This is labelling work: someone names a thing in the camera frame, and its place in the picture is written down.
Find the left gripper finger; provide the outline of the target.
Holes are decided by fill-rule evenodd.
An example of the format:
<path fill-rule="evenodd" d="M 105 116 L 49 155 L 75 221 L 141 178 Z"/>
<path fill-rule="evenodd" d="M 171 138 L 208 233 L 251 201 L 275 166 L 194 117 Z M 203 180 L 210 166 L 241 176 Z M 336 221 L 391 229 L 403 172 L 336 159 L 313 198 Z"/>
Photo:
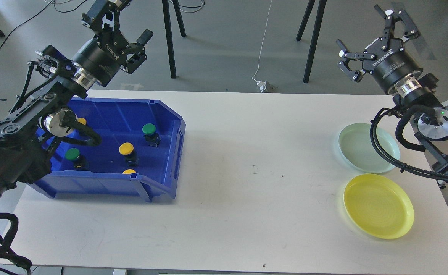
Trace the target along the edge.
<path fill-rule="evenodd" d="M 88 12 L 82 14 L 81 23 L 95 34 L 117 33 L 120 12 L 130 3 L 130 0 L 96 0 Z"/>
<path fill-rule="evenodd" d="M 121 65 L 122 71 L 132 74 L 146 61 L 147 55 L 145 54 L 145 45 L 151 40 L 153 35 L 154 33 L 151 30 L 146 29 L 140 37 L 137 38 L 135 43 L 129 45 L 128 49 L 125 50 L 125 53 L 131 56 Z"/>

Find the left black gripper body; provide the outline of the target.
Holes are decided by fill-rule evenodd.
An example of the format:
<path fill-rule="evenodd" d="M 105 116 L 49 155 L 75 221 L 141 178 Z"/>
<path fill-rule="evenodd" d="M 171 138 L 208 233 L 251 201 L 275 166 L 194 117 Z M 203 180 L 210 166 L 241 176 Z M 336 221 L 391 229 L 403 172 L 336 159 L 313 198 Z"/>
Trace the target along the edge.
<path fill-rule="evenodd" d="M 72 61 L 93 75 L 105 87 L 127 61 L 129 43 L 120 30 L 105 28 L 87 41 Z"/>

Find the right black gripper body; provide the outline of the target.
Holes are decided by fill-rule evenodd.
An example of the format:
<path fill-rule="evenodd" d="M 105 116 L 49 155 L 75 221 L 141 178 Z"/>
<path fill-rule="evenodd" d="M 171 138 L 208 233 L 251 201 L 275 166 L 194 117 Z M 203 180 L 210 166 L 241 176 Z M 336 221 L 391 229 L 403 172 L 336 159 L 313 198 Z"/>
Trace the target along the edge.
<path fill-rule="evenodd" d="M 380 38 L 375 39 L 365 48 L 367 54 L 374 54 L 374 60 L 364 60 L 363 69 L 371 72 L 372 78 L 386 94 L 396 93 L 394 84 L 406 76 L 419 78 L 423 68 L 405 50 L 402 39 L 390 39 L 388 46 L 383 49 Z"/>

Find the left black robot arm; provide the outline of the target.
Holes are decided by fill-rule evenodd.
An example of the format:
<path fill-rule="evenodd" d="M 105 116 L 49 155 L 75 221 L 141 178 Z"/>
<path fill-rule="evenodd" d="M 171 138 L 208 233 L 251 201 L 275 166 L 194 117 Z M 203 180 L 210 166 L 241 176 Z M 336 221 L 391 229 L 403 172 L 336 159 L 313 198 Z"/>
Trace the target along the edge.
<path fill-rule="evenodd" d="M 129 0 L 97 0 L 82 24 L 94 33 L 71 59 L 53 46 L 30 62 L 22 94 L 9 115 L 0 120 L 0 198 L 18 182 L 35 183 L 52 171 L 51 158 L 61 143 L 98 146 L 101 136 L 82 124 L 68 107 L 74 96 L 87 97 L 92 85 L 107 86 L 119 70 L 132 74 L 147 58 L 145 30 L 129 43 L 120 30 L 121 11 Z M 14 214 L 0 213 L 0 259 L 30 275 L 32 263 L 16 254 L 11 244 L 18 231 Z"/>

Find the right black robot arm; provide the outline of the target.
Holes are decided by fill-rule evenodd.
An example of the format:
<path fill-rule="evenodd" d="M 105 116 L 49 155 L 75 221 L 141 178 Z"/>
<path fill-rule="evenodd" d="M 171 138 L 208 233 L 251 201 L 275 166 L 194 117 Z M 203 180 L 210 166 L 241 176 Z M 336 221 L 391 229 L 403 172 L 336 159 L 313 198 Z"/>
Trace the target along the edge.
<path fill-rule="evenodd" d="M 371 121 L 369 138 L 376 153 L 402 172 L 435 179 L 448 184 L 448 153 L 434 145 L 448 141 L 448 105 L 435 96 L 438 79 L 432 73 L 423 75 L 423 68 L 406 51 L 405 43 L 420 36 L 417 26 L 405 10 L 375 10 L 385 21 L 382 35 L 363 52 L 350 52 L 341 40 L 339 69 L 353 82 L 369 74 L 386 95 L 392 95 L 395 107 L 382 108 Z M 435 159 L 433 171 L 413 167 L 390 155 L 381 146 L 377 126 L 385 116 L 399 119 L 395 130 L 397 141 L 405 148 L 425 152 Z"/>

